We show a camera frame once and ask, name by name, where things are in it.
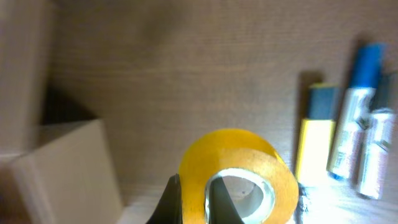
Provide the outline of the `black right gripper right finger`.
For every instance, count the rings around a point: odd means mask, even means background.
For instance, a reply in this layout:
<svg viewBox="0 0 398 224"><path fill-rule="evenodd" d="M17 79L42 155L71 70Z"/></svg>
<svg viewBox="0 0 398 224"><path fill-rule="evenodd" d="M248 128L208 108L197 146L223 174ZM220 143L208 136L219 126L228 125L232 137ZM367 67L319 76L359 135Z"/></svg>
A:
<svg viewBox="0 0 398 224"><path fill-rule="evenodd" d="M209 224L243 224L223 179L217 178L210 185Z"/></svg>

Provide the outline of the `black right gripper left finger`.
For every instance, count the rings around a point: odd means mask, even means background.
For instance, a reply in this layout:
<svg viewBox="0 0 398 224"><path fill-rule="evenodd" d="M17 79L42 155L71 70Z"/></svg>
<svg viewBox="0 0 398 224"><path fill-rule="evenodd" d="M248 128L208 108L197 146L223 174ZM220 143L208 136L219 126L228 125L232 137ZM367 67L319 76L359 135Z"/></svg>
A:
<svg viewBox="0 0 398 224"><path fill-rule="evenodd" d="M147 224L182 224L180 176L171 176Z"/></svg>

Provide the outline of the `yellow clear tape roll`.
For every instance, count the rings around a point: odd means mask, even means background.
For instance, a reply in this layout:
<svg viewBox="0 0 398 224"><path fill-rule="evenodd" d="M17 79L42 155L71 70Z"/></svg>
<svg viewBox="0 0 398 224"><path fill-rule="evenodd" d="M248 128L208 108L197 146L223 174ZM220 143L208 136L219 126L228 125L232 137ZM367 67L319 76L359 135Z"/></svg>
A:
<svg viewBox="0 0 398 224"><path fill-rule="evenodd" d="M299 188L293 173L263 138L243 129L220 129L204 135L185 152L178 170L184 223L209 223L209 186L213 179L235 176L257 184L265 195L244 223L287 223Z"/></svg>

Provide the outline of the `yellow highlighter black cap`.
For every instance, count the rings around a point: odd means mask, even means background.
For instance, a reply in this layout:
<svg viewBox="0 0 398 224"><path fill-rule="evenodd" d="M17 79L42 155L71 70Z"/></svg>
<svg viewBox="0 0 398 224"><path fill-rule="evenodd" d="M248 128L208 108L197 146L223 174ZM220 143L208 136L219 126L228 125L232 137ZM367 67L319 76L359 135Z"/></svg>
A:
<svg viewBox="0 0 398 224"><path fill-rule="evenodd" d="M338 92L338 87L325 83L309 86L295 165L295 177L306 187L317 187L327 179L326 167L336 126Z"/></svg>

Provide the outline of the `black whiteboard marker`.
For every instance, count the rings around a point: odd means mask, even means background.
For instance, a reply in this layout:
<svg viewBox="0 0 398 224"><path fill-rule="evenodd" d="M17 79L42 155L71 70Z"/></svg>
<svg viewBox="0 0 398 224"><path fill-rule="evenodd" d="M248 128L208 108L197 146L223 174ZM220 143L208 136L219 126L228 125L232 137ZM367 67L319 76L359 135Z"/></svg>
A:
<svg viewBox="0 0 398 224"><path fill-rule="evenodd" d="M368 117L357 181L358 193L367 198L379 199L382 196L396 119L391 107L394 76L393 73L381 76Z"/></svg>

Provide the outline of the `blue whiteboard marker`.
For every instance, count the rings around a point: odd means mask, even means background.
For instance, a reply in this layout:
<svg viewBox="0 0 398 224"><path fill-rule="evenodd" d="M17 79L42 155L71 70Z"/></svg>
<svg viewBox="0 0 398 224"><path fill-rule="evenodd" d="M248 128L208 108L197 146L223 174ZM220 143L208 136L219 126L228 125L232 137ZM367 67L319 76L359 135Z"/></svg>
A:
<svg viewBox="0 0 398 224"><path fill-rule="evenodd" d="M328 163L328 171L336 180L349 179L354 174L370 102L381 76L384 49L384 44L374 42L364 44L356 53Z"/></svg>

